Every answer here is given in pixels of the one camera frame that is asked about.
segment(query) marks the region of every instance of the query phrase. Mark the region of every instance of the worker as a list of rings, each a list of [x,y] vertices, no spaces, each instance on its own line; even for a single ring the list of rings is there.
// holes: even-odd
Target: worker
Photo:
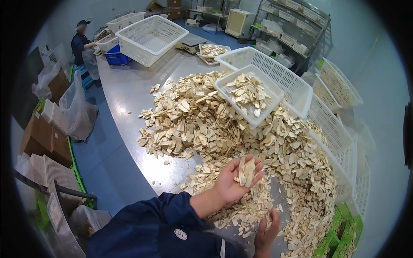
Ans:
[[[88,24],[90,24],[90,21],[85,20],[82,20],[78,23],[75,31],[76,34],[73,37],[72,42],[70,44],[72,52],[75,56],[75,65],[77,66],[84,64],[82,52],[96,45],[96,42],[91,42],[85,36]]]
[[[245,161],[253,158],[248,155]],[[88,258],[231,258],[242,257],[242,249],[218,235],[204,232],[203,219],[237,202],[263,177],[263,164],[255,159],[255,178],[250,188],[234,181],[240,159],[233,160],[221,171],[215,185],[191,196],[163,193],[158,198],[138,201],[121,209],[86,244]],[[255,258],[269,258],[270,246],[278,234],[280,219],[270,211],[271,226],[261,220],[256,232]]]

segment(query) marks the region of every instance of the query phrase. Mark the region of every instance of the digital scale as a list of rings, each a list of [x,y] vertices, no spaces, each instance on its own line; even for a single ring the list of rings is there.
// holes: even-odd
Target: digital scale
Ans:
[[[213,44],[211,41],[201,38],[195,34],[189,33],[181,42],[175,44],[173,47],[177,49],[186,50],[188,53],[196,54],[199,52],[199,45],[201,43]]]

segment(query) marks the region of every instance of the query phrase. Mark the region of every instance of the black cap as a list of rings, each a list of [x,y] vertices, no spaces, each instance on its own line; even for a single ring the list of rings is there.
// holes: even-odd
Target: black cap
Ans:
[[[85,25],[90,24],[90,21],[81,20],[81,21],[78,23],[78,25],[76,25],[76,27],[79,27],[79,25],[82,25],[82,24],[85,24]]]

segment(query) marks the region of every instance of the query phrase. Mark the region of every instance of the navy blue work uniform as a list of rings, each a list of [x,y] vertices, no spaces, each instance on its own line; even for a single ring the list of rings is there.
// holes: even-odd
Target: navy blue work uniform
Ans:
[[[163,193],[121,209],[86,244],[87,258],[234,258],[235,247],[202,231],[206,223],[189,204],[191,195]]]
[[[82,57],[82,51],[85,49],[85,45],[89,44],[91,41],[85,35],[80,35],[76,33],[73,37],[70,46],[72,47],[72,53],[75,55],[75,64],[80,66],[84,64]]]

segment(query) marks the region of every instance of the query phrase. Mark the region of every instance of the stainless steel table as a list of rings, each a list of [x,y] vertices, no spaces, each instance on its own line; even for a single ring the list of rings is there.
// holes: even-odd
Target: stainless steel table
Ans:
[[[165,84],[168,79],[177,82],[180,77],[186,77],[190,74],[219,71],[219,66],[209,66],[196,55],[174,48],[149,68],[133,60],[125,66],[110,66],[104,55],[97,57],[97,65],[110,112],[136,165],[158,195],[162,192],[177,193],[179,185],[186,182],[187,174],[194,173],[194,167],[197,164],[202,164],[200,156],[195,154],[187,161],[167,155],[158,156],[158,159],[153,155],[150,156],[146,153],[146,149],[140,147],[136,142],[139,129],[145,127],[145,120],[138,118],[138,116],[142,109],[155,108],[154,97],[149,93],[155,84],[160,83],[159,91],[164,91],[172,87],[172,83]],[[165,160],[168,160],[170,164],[164,165]],[[281,187],[275,179],[273,179],[271,186],[275,200],[274,205],[281,202],[284,208],[284,212],[281,213],[280,230],[282,230],[285,220],[290,219],[286,196],[284,193],[278,193],[278,189]],[[238,227],[215,229],[212,232],[229,239],[229,241],[241,243],[242,249],[249,250],[247,252],[249,257],[254,254],[253,238],[243,239],[238,236]],[[271,256],[279,257],[281,252],[287,250],[287,244],[281,237],[278,237],[271,248]]]

